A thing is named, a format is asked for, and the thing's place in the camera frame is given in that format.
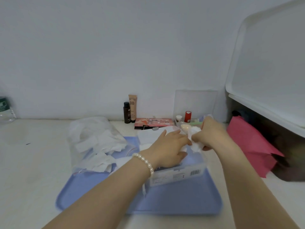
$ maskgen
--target hand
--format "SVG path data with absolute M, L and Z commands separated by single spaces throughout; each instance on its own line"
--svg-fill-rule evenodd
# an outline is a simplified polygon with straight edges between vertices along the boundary
M 204 144 L 204 151 L 214 148 L 214 143 L 217 140 L 222 140 L 229 137 L 227 131 L 221 123 L 218 123 L 213 118 L 207 116 L 201 125 L 201 131 L 192 135 L 194 142 L 201 142 Z
M 180 134 L 181 130 L 170 132 L 166 135 L 166 130 L 147 150 L 140 152 L 153 166 L 173 167 L 179 164 L 188 154 L 180 151 L 185 145 L 192 145 L 187 135 Z

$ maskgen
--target white wall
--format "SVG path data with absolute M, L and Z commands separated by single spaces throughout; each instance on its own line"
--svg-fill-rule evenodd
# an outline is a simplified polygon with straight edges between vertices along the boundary
M 224 84 L 248 15 L 289 0 L 1 0 L 0 87 L 21 118 L 171 117 L 177 89 Z

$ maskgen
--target plastic water bottle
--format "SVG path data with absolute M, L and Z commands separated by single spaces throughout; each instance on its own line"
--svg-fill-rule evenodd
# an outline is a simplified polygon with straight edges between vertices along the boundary
M 0 96 L 0 123 L 10 123 L 16 119 L 6 97 Z

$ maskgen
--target pink bag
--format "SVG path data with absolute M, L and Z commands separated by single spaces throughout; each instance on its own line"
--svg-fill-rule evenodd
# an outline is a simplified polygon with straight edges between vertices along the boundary
M 276 160 L 271 154 L 284 157 L 257 129 L 247 123 L 241 116 L 231 119 L 227 132 L 233 141 L 242 149 L 248 161 L 260 177 L 265 178 L 266 174 L 276 164 Z

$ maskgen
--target clear plastic bag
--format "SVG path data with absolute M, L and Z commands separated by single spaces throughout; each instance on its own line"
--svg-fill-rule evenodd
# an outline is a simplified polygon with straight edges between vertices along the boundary
M 115 159 L 110 156 L 127 146 L 125 138 L 105 117 L 73 121 L 68 129 L 72 172 L 110 172 Z

